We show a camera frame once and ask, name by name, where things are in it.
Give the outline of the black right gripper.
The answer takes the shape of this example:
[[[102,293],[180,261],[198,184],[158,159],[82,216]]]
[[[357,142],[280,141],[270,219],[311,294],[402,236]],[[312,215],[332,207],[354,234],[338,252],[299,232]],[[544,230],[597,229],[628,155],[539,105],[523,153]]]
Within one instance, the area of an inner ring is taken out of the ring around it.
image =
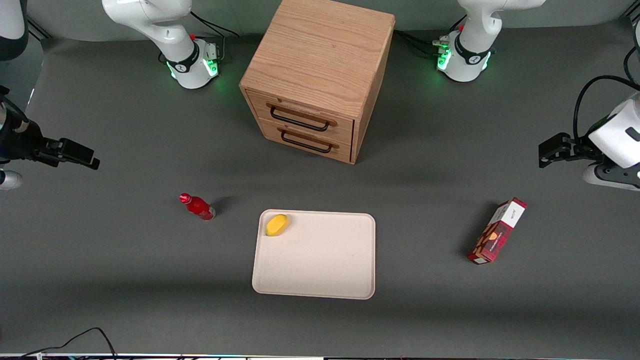
[[[23,132],[16,132],[5,124],[0,133],[0,164],[11,161],[28,160],[41,162],[51,167],[61,163],[72,163],[98,170],[100,159],[94,157],[94,150],[68,138],[61,138],[60,152],[48,148],[50,139],[44,137],[41,128],[34,122],[22,123]]]

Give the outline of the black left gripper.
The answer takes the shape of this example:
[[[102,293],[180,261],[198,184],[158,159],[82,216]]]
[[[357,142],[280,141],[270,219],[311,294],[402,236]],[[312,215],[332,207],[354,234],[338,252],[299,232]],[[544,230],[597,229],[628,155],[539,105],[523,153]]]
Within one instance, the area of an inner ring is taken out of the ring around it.
[[[589,160],[602,162],[604,155],[587,137],[573,139],[570,134],[560,132],[549,139],[549,144],[538,145],[538,167],[543,169],[558,161]]]

